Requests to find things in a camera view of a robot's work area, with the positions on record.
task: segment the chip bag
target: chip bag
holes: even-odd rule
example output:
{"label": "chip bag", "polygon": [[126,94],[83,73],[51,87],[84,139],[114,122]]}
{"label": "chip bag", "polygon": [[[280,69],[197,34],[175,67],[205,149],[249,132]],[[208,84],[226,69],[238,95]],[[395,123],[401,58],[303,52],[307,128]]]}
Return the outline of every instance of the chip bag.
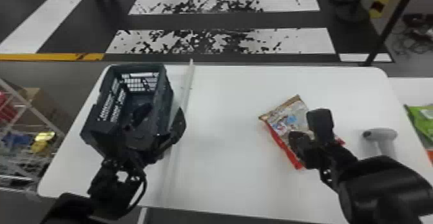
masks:
{"label": "chip bag", "polygon": [[[291,131],[302,131],[307,133],[311,139],[314,139],[314,133],[308,127],[308,111],[307,105],[305,105],[299,95],[296,95],[274,110],[258,117],[266,123],[274,141],[284,150],[296,169],[303,168],[303,165],[291,151],[289,133]],[[335,139],[339,144],[344,144],[341,138],[335,136]]]}

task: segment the black plastic basket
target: black plastic basket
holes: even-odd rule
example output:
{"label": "black plastic basket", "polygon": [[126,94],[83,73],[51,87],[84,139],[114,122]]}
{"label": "black plastic basket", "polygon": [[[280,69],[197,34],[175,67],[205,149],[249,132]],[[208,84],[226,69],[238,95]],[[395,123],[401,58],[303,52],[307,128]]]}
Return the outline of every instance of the black plastic basket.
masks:
{"label": "black plastic basket", "polygon": [[81,137],[104,157],[118,158],[122,147],[152,151],[168,132],[172,101],[162,64],[111,66]]}

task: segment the cable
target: cable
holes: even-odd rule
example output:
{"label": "cable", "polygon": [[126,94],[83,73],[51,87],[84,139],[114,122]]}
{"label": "cable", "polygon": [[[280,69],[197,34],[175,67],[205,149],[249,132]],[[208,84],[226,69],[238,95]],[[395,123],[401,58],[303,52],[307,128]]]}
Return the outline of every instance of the cable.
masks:
{"label": "cable", "polygon": [[409,53],[424,54],[433,51],[433,41],[417,41],[411,36],[413,28],[398,26],[395,29],[392,34],[396,35],[396,39],[392,42],[391,48],[397,55],[410,56]]}
{"label": "cable", "polygon": [[129,159],[131,160],[132,164],[134,165],[135,170],[138,172],[138,174],[140,176],[139,180],[143,184],[143,188],[141,190],[141,193],[137,197],[137,199],[132,203],[132,205],[130,205],[125,210],[125,212],[123,213],[122,216],[125,216],[125,215],[129,214],[139,204],[139,202],[143,198],[144,193],[146,192],[146,189],[147,189],[147,186],[148,186],[148,182],[146,180],[146,173],[143,171],[143,166],[142,166],[142,164],[139,163],[139,161],[137,160],[137,158],[135,157],[135,155],[136,155],[136,152],[128,151]]}
{"label": "cable", "polygon": [[147,186],[148,186],[148,182],[146,180],[146,178],[144,178],[142,180],[142,184],[143,184],[143,189],[141,190],[141,193],[139,194],[139,196],[137,197],[137,199],[134,201],[134,203],[132,203],[132,205],[130,205],[124,212],[123,216],[128,215],[140,202],[141,198],[143,198],[144,193],[146,192]]}

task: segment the green package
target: green package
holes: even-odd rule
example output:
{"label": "green package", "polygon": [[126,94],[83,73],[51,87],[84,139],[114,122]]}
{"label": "green package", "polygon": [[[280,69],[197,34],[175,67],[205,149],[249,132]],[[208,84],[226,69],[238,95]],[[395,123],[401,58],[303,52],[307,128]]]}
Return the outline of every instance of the green package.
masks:
{"label": "green package", "polygon": [[415,128],[433,142],[433,106],[406,106]]}

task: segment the wire shelf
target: wire shelf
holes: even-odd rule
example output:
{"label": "wire shelf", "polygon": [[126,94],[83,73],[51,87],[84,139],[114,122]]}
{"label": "wire shelf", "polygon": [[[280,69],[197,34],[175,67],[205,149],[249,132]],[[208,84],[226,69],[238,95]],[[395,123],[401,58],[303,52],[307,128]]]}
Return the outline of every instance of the wire shelf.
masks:
{"label": "wire shelf", "polygon": [[[37,123],[27,124],[24,114]],[[35,192],[63,138],[58,127],[0,79],[0,191]]]}

